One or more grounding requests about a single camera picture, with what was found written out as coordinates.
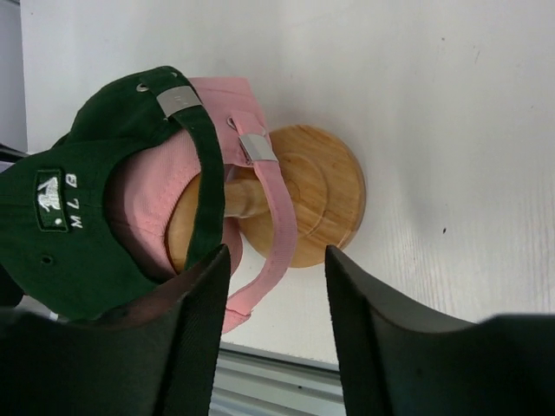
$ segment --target wooden hat stand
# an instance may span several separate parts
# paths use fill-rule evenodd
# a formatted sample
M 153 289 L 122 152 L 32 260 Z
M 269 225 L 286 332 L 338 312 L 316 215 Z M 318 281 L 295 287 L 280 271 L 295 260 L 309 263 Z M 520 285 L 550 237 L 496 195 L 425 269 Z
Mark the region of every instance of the wooden hat stand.
M 270 139 L 297 215 L 291 267 L 323 263 L 326 246 L 344 248 L 362 221 L 366 192 L 361 167 L 336 136 L 319 128 L 287 126 L 271 132 Z M 198 195 L 199 176 L 183 191 L 166 230 L 166 247 L 177 271 L 185 264 Z M 237 169 L 235 178 L 225 183 L 225 216 L 237 218 L 249 244 L 267 257 L 271 215 L 252 169 Z

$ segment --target wooden base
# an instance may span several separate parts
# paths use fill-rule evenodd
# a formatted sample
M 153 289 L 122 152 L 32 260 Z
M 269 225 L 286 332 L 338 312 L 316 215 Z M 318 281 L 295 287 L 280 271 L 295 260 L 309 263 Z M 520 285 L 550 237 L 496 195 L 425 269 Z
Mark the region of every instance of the wooden base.
M 315 127 L 288 126 L 270 137 L 297 214 L 291 267 L 323 263 L 326 246 L 344 248 L 362 221 L 366 191 L 361 167 L 337 137 Z M 237 179 L 256 175 L 252 169 L 238 169 Z M 273 237 L 270 213 L 238 222 L 247 241 L 267 257 Z

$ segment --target cap brim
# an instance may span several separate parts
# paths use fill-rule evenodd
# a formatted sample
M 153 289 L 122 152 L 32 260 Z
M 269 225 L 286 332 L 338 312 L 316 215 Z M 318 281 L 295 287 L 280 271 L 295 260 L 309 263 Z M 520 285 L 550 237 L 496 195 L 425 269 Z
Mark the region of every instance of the cap brim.
M 0 307 L 14 308 L 23 299 L 23 291 L 0 264 Z

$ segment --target cap strap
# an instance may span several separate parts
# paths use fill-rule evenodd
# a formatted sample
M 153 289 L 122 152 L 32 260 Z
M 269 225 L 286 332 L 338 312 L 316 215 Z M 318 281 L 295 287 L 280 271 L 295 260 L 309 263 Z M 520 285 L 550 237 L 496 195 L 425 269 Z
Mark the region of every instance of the cap strap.
M 252 162 L 264 189 L 274 235 L 270 255 L 257 278 L 227 300 L 224 334 L 248 320 L 252 309 L 279 283 L 291 264 L 297 244 L 295 210 L 269 138 L 264 137 L 264 129 L 254 114 L 232 111 L 232 120 L 247 158 Z
M 193 85 L 177 70 L 157 68 L 140 81 L 156 96 L 168 121 L 189 132 L 199 156 L 199 206 L 186 256 L 187 270 L 222 241 L 225 173 L 218 135 Z

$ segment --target baseball cap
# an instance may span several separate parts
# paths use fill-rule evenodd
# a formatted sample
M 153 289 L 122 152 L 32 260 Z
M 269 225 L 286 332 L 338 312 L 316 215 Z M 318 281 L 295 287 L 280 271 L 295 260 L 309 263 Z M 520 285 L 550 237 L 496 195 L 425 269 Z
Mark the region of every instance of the baseball cap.
M 225 170 L 216 130 L 189 80 L 159 67 L 102 88 L 51 149 L 0 174 L 0 263 L 13 281 L 69 320 L 95 319 L 163 282 L 113 233 L 105 191 L 127 158 L 184 128 L 200 165 L 186 269 L 217 247 Z
M 245 323 L 251 312 L 283 278 L 297 242 L 297 221 L 278 159 L 271 148 L 264 113 L 245 78 L 189 80 L 198 92 L 218 134 L 225 176 L 252 169 L 264 189 L 273 225 L 272 247 L 257 277 L 232 294 L 226 304 L 223 333 Z M 162 145 L 136 153 L 114 173 L 107 188 L 106 212 L 114 232 L 141 265 L 157 276 L 177 275 L 168 255 L 166 231 L 182 192 L 201 172 L 191 151 L 189 132 L 181 130 Z M 222 243 L 229 248 L 231 271 L 243 245 L 236 218 L 224 219 Z

